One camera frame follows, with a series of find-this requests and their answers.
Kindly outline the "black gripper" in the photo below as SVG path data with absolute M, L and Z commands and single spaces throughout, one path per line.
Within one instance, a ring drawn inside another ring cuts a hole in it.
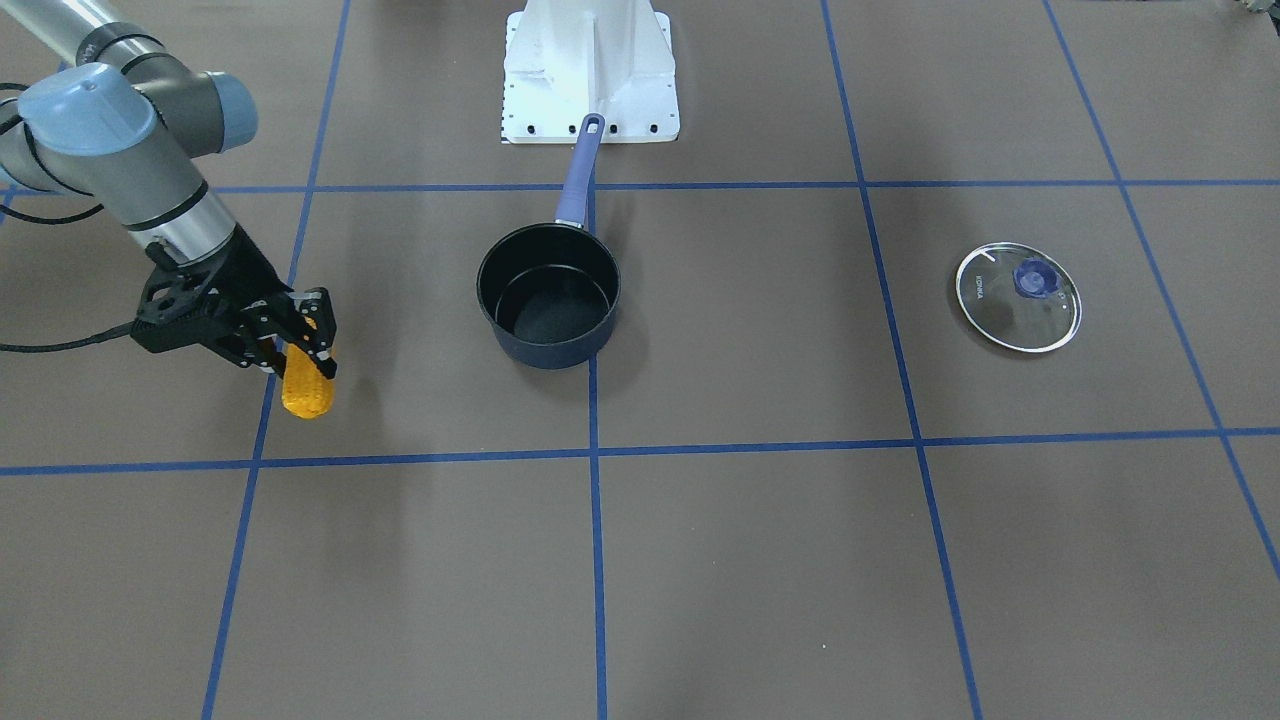
M 337 319 L 328 288 L 292 291 L 242 227 L 187 265 L 159 240 L 143 251 L 155 268 L 131 324 L 131 338 L 142 348 L 163 354 L 198 345 L 285 380 L 308 372 L 337 378 Z M 294 356 L 282 352 L 278 340 Z

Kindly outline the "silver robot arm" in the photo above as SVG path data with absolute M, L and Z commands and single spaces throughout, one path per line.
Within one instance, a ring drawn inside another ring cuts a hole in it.
M 101 333 L 152 354 L 205 347 L 283 378 L 333 379 L 337 323 L 324 288 L 292 290 L 195 165 L 259 127 L 234 76 L 196 72 L 106 1 L 5 1 L 67 68 L 3 102 L 3 179 L 93 200 L 154 272 L 134 319 Z

